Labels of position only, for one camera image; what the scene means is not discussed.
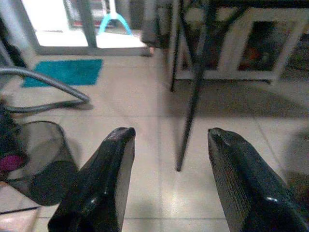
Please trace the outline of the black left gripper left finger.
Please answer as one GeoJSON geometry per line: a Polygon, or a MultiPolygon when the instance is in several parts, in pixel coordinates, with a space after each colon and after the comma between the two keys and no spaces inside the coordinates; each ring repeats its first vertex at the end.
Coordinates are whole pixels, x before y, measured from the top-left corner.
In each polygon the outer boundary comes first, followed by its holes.
{"type": "Polygon", "coordinates": [[[50,232],[120,232],[123,227],[135,129],[119,127],[78,172],[48,222],[50,232]]]}

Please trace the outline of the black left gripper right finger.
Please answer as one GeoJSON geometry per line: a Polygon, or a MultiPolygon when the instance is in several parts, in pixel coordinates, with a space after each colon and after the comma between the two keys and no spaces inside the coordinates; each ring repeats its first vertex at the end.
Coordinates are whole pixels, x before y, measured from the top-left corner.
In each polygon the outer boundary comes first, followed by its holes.
{"type": "Polygon", "coordinates": [[[208,151],[231,232],[309,230],[309,211],[242,136],[221,128],[209,129],[208,151]]]}

